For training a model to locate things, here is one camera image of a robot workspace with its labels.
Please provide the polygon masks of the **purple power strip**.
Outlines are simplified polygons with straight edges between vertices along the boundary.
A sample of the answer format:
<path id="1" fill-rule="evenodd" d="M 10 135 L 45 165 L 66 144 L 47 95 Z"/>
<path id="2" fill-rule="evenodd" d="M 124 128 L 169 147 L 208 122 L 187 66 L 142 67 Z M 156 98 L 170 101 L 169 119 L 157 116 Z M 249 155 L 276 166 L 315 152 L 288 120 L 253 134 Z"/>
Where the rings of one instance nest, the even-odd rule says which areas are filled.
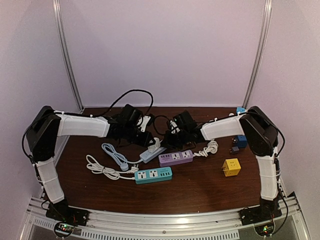
<path id="1" fill-rule="evenodd" d="M 191 163 L 193 159 L 194 156 L 191 150 L 164 153 L 158 156 L 160 167 L 169 167 L 174 165 Z"/>

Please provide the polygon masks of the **white round travel adapter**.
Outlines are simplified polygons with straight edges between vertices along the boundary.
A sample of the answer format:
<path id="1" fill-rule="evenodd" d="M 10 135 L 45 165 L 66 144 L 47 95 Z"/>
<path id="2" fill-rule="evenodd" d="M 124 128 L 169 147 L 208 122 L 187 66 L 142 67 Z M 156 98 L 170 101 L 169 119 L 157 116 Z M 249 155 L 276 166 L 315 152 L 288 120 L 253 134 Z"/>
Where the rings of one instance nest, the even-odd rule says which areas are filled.
<path id="1" fill-rule="evenodd" d="M 161 147 L 161 141 L 158 137 L 154 137 L 153 140 L 153 144 L 151 144 L 147 148 L 150 153 L 154 153 Z"/>

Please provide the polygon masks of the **light blue power strip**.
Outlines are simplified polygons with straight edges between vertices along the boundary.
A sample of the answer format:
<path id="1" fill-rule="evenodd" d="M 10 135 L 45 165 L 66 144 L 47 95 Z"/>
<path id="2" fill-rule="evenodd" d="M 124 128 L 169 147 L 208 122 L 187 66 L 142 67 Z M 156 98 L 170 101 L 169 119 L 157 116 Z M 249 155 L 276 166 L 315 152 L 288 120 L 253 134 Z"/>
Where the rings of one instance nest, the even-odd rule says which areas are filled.
<path id="1" fill-rule="evenodd" d="M 139 155 L 140 160 L 142 160 L 143 163 L 147 164 L 151 160 L 156 158 L 158 155 L 162 154 L 166 149 L 167 149 L 166 147 L 159 147 L 157 150 L 153 152 L 146 150 Z"/>

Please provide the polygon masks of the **teal power strip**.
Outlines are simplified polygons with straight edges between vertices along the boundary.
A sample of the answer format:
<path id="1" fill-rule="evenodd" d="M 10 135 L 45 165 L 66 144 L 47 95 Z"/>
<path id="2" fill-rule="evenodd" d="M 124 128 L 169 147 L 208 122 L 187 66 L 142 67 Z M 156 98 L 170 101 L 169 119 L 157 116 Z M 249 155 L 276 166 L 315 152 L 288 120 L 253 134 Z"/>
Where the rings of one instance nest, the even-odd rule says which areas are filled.
<path id="1" fill-rule="evenodd" d="M 134 180 L 137 185 L 164 182 L 172 178 L 173 172 L 171 167 L 139 170 L 134 173 Z"/>

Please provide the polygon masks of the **dark grey small adapter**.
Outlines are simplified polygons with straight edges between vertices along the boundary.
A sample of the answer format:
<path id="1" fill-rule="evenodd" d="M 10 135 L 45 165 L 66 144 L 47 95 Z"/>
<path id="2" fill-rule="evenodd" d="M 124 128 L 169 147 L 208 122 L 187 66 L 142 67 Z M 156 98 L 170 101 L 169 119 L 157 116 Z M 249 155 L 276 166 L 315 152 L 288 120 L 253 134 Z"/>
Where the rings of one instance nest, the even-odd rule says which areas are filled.
<path id="1" fill-rule="evenodd" d="M 240 152 L 240 149 L 237 146 L 233 146 L 230 150 L 229 150 L 230 154 L 232 155 L 236 155 Z"/>

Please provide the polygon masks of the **yellow cube socket adapter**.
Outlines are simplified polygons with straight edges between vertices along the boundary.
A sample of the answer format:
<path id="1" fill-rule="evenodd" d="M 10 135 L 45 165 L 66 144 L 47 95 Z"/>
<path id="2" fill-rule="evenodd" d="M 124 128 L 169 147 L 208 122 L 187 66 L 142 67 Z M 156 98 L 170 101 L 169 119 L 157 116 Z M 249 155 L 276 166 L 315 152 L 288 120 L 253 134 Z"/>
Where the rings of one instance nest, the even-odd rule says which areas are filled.
<path id="1" fill-rule="evenodd" d="M 237 158 L 226 159 L 222 165 L 222 171 L 225 177 L 237 176 L 241 170 L 241 165 Z"/>

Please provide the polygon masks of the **blue cube socket adapter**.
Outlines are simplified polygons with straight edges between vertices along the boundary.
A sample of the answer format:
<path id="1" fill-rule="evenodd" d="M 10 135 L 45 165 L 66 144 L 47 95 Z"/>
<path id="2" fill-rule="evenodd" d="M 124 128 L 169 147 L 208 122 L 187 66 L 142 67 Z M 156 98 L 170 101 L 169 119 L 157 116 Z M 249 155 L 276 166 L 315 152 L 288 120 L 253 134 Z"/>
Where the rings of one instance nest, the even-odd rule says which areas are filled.
<path id="1" fill-rule="evenodd" d="M 248 145 L 247 138 L 244 135 L 236 135 L 232 140 L 232 146 L 244 149 Z"/>

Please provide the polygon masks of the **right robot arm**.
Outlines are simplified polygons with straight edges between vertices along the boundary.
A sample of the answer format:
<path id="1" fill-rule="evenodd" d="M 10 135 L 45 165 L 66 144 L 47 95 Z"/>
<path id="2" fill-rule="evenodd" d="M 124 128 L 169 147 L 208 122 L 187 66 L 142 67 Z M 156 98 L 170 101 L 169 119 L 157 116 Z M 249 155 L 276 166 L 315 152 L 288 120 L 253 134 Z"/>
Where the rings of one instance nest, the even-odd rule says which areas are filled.
<path id="1" fill-rule="evenodd" d="M 245 136 L 259 167 L 261 191 L 256 210 L 259 220 L 268 220 L 275 212 L 279 200 L 279 149 L 280 130 L 257 106 L 223 118 L 196 122 L 188 111 L 173 117 L 168 124 L 161 145 L 181 150 L 188 143 L 204 143 L 219 138 Z"/>

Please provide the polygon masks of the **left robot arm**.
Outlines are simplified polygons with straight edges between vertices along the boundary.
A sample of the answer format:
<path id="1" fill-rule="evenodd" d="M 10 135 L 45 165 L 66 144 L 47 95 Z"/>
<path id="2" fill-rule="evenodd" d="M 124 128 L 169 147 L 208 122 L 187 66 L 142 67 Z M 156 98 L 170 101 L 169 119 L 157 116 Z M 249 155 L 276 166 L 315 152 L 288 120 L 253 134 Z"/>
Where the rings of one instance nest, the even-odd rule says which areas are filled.
<path id="1" fill-rule="evenodd" d="M 61 222 L 72 218 L 61 188 L 54 164 L 56 142 L 63 136 L 89 136 L 113 140 L 124 139 L 130 144 L 141 147 L 154 145 L 152 133 L 146 130 L 150 117 L 139 109 L 127 104 L 114 116 L 106 114 L 81 115 L 53 110 L 44 106 L 30 126 L 22 140 L 27 141 L 36 177 L 49 199 L 50 209 Z"/>

